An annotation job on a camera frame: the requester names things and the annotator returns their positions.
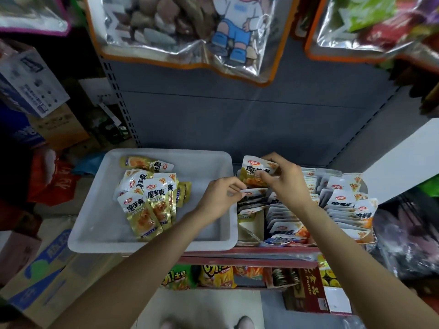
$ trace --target white box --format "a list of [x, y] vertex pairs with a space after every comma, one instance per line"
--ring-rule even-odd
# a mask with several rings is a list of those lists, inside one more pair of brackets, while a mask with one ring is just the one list
[[[140, 155], [174, 164], [179, 181], [192, 182], [190, 201], [177, 208], [177, 220], [195, 208], [208, 183], [233, 176], [232, 159], [222, 151], [173, 149], [114, 149], [105, 155], [69, 237], [77, 253], [133, 253], [144, 243], [136, 241], [125, 214], [113, 198], [125, 169], [119, 159]], [[228, 250], [238, 240], [236, 204], [220, 219], [204, 228], [186, 251]]]
[[0, 91], [8, 107], [44, 117], [69, 100], [35, 48], [9, 40], [6, 43], [18, 52], [0, 59]]

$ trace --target person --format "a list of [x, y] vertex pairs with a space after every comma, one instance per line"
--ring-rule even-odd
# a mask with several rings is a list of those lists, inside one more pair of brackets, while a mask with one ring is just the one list
[[[276, 153], [264, 159], [279, 164], [280, 177], [256, 173], [308, 228], [367, 328], [439, 328], [439, 315], [311, 200], [300, 166]], [[93, 284], [51, 328], [129, 329], [189, 243], [238, 202], [245, 188], [236, 177], [210, 182], [193, 211]], [[240, 329], [254, 328], [247, 319], [238, 324]]]

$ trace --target plastic bin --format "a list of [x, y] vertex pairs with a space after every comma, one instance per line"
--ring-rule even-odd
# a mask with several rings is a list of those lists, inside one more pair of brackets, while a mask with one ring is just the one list
[[[136, 241], [125, 214], [113, 198], [124, 169], [120, 157], [147, 156], [174, 164], [180, 181], [192, 182], [190, 201], [177, 208], [177, 219], [195, 208], [208, 183], [233, 176], [232, 159], [222, 151], [173, 149], [114, 149], [109, 151], [94, 178], [87, 198], [69, 237], [69, 248], [77, 253], [133, 253], [144, 243]], [[238, 240], [236, 204], [229, 212], [204, 228], [186, 251], [228, 250]]]

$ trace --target clear plastic bag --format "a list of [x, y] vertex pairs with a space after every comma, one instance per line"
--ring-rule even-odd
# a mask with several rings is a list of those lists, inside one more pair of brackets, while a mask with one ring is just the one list
[[439, 72], [439, 0], [321, 0], [305, 50], [313, 59], [397, 57]]
[[439, 234], [412, 203], [400, 203], [396, 215], [378, 209], [374, 228], [383, 262], [396, 277], [439, 274]]
[[0, 31], [64, 36], [70, 23], [60, 0], [0, 0]]
[[178, 69], [211, 68], [257, 84], [273, 80], [294, 0], [86, 0], [103, 56]]

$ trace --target barcode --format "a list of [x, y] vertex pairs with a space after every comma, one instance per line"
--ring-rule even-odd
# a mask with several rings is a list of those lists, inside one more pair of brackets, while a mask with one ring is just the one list
[[320, 310], [328, 310], [328, 306], [326, 304], [326, 300], [324, 298], [317, 298], [319, 301], [319, 308]]

